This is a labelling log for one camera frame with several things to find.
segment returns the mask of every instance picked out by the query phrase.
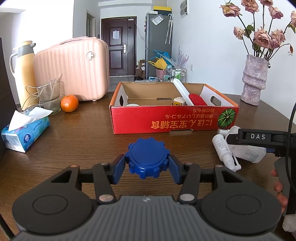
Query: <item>brown tabletop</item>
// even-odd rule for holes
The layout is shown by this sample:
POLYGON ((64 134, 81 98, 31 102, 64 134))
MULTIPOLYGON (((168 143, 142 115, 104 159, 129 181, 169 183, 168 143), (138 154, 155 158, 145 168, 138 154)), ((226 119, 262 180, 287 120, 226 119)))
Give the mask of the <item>brown tabletop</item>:
MULTIPOLYGON (((18 229, 12 217, 12 204, 17 197, 69 165, 78 164, 84 169, 96 163, 112 162, 140 137, 163 141, 166 148, 183 163, 197 163, 202 168, 212 168, 221 163, 212 144, 216 131, 114 135, 109 112, 112 94, 107 93, 96 102, 80 102, 78 109, 72 113, 51 116, 49 128, 27 153, 6 151, 0 161, 0 212, 15 234, 18 229)), ((228 96, 241 107, 236 125, 287 131, 288 119, 266 103, 261 101, 255 107, 240 101, 240 96, 228 96)), ((242 170, 238 173, 276 194, 273 190, 276 179, 270 175, 276 159, 274 155, 267 154, 258 164, 241 160, 242 170)), ((125 194, 173 195, 176 198, 180 188, 174 184, 169 172, 161 173, 157 179, 141 180, 137 175, 130 174, 128 167, 120 182, 113 186, 117 197, 125 194)), ((83 191, 95 198, 93 185, 83 184, 83 191)), ((199 198, 210 191, 210 184, 201 184, 199 198)), ((276 232, 285 240, 293 240, 280 226, 276 232)), ((0 240, 6 240, 2 232, 0 240)))

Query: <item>blue tissue package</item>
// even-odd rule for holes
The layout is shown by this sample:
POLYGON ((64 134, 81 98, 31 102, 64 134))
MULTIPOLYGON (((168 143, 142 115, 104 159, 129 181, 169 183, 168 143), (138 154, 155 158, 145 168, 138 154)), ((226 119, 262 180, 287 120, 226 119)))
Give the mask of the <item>blue tissue package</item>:
POLYGON ((49 119, 46 116, 13 131, 8 131, 9 125, 7 125, 2 130, 1 136, 8 149, 26 152, 48 126, 49 119))

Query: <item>vase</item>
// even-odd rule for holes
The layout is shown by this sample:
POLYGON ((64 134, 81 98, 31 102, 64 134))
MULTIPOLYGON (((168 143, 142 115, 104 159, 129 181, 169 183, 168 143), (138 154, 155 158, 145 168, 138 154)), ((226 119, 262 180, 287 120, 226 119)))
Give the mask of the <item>vase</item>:
POLYGON ((268 61, 247 55, 246 66, 244 68, 244 90, 241 95, 241 100, 251 105, 259 105, 261 90, 266 88, 268 72, 268 61))

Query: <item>orange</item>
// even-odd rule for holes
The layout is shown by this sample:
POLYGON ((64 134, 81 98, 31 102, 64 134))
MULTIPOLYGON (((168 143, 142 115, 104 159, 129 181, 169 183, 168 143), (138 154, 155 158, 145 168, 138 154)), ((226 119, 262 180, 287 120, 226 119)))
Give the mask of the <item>orange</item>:
POLYGON ((61 101, 61 108, 65 112, 72 112, 78 107, 78 99, 75 95, 65 96, 61 101))

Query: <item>circular black cover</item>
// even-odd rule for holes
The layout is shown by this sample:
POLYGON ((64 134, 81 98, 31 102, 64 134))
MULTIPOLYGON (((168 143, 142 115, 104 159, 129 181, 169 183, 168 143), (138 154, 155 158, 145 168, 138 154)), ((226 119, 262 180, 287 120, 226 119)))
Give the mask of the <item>circular black cover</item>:
POLYGON ((222 232, 250 236, 272 231, 281 216, 281 205, 256 185, 226 183, 203 199, 201 212, 222 232))
POLYGON ((43 235, 74 230, 90 217, 92 210, 86 194, 64 183, 48 190, 34 188, 19 197, 12 207, 21 230, 43 235))

